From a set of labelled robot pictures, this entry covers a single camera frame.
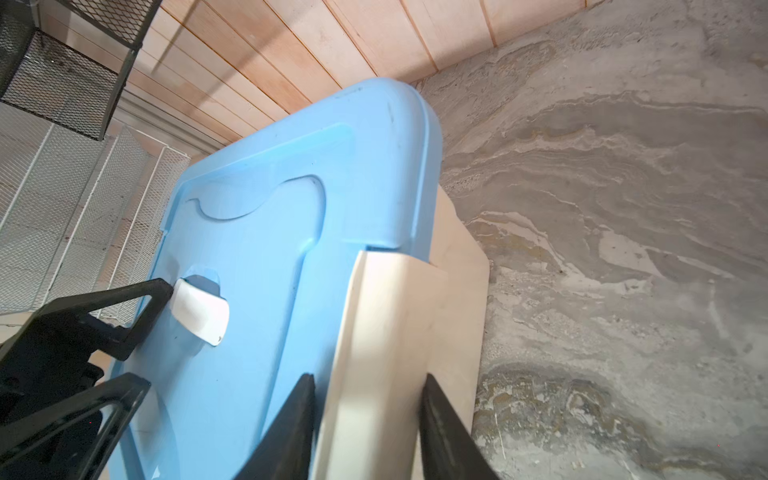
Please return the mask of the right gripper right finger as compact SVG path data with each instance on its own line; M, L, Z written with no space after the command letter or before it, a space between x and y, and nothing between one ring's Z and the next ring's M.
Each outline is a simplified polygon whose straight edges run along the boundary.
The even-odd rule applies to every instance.
M432 374L422 389L419 436L425 479L499 479Z

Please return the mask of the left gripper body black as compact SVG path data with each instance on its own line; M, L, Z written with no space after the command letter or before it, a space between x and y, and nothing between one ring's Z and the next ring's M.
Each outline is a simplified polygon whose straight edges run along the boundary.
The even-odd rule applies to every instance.
M1 416L5 391L18 391L23 405L36 411L102 383L101 368L89 352L66 341L47 325L47 305L37 310L1 348Z

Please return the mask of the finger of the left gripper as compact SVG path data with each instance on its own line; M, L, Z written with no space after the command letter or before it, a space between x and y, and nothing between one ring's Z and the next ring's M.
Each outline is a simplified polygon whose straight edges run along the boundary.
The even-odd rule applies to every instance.
M61 297L47 304L47 325L76 346L124 361L147 338L172 294L172 285L156 278Z
M1 416L3 479L96 479L151 383L133 373L82 389L32 411L5 391Z

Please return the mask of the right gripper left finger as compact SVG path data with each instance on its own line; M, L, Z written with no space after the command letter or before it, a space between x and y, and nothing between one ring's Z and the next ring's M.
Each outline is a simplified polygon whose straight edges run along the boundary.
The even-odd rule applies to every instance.
M315 381L303 374L235 479L308 479L315 425Z

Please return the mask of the white plastic storage bin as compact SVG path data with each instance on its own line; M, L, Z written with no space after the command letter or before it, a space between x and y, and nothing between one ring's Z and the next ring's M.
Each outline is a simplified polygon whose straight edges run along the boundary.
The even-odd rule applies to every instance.
M314 479L421 479L419 403L434 377L472 426L490 266L445 192L427 260L362 252L350 277Z

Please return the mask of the blue plastic bin lid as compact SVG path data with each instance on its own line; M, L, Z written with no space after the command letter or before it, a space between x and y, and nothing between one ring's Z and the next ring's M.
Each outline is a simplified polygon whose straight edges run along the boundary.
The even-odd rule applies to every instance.
M115 374L151 388L113 479L231 479L303 374L323 394L362 251L430 255L439 121L410 85L373 78L190 166L152 274L229 306L221 342L169 311Z

